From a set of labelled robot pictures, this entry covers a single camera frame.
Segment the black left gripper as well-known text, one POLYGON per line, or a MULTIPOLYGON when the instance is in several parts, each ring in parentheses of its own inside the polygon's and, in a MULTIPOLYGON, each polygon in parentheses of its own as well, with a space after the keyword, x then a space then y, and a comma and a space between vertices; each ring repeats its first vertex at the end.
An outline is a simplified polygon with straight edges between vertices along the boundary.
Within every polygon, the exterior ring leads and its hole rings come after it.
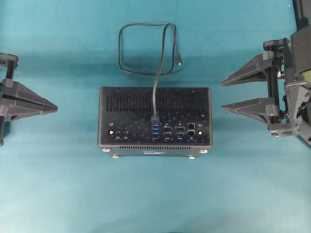
POLYGON ((38 104, 41 106, 49 107, 48 109, 36 110, 20 107, 1 107, 0 108, 0 145, 3 146, 3 132, 5 121, 15 121, 22 118, 34 117, 38 115, 46 115, 56 113, 57 106, 48 101, 47 99, 39 96, 23 84, 13 81, 14 71, 17 67, 18 57, 12 54, 0 54, 0 65, 7 67, 6 80, 2 80, 1 90, 6 96, 10 96, 17 100, 38 104))

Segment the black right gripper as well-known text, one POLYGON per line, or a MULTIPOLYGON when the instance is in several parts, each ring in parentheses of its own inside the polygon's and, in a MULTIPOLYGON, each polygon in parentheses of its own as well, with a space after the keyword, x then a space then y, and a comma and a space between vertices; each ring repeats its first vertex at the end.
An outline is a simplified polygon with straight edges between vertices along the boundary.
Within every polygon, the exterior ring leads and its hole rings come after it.
POLYGON ((287 38, 263 43, 264 53, 256 55, 238 71, 221 82, 230 86, 250 82, 266 82, 268 69, 269 94, 272 98, 257 98, 222 105, 225 111, 243 115, 268 124, 274 137, 299 136, 311 144, 311 83, 302 74, 295 74, 293 54, 287 38), (285 109, 276 104, 277 81, 282 79, 285 109))

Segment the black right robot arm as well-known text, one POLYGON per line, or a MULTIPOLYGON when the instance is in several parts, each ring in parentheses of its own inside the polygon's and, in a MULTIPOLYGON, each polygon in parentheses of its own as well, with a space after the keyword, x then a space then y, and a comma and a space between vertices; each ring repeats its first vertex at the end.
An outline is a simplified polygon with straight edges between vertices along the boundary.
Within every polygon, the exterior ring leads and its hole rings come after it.
POLYGON ((274 137, 299 136, 311 143, 311 27, 290 39, 263 43, 256 55, 222 86, 267 82, 268 97, 223 105, 222 109, 261 121, 274 137))

